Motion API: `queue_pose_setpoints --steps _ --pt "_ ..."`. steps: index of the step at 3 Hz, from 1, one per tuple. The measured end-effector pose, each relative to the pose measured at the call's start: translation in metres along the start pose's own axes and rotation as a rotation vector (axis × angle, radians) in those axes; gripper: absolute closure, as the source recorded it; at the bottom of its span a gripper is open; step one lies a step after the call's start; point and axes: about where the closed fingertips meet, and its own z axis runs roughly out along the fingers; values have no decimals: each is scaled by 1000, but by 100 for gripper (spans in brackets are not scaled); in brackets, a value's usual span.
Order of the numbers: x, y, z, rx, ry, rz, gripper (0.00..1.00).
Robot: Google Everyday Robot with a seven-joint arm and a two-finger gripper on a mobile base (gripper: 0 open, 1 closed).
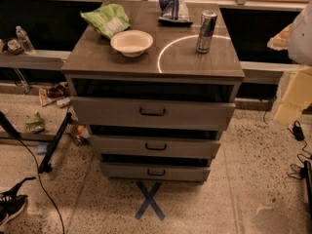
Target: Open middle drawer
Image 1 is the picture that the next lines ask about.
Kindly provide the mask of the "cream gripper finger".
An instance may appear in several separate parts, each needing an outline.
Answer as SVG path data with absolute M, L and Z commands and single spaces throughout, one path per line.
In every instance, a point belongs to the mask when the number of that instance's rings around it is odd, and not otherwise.
M 279 124 L 290 125 L 311 104 L 312 67 L 304 67 L 291 75 L 273 119 Z
M 284 29 L 282 29 L 278 34 L 276 34 L 268 41 L 267 47 L 276 51 L 286 50 L 289 47 L 291 29 L 292 29 L 291 24 L 286 26 Z

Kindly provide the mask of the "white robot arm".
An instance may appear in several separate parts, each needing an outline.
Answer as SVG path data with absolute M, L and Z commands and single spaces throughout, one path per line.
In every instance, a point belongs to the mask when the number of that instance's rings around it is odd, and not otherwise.
M 300 65 L 291 75 L 274 115 L 274 121 L 289 125 L 312 104 L 312 1 L 294 21 L 272 37 L 267 47 L 287 50 L 289 58 Z

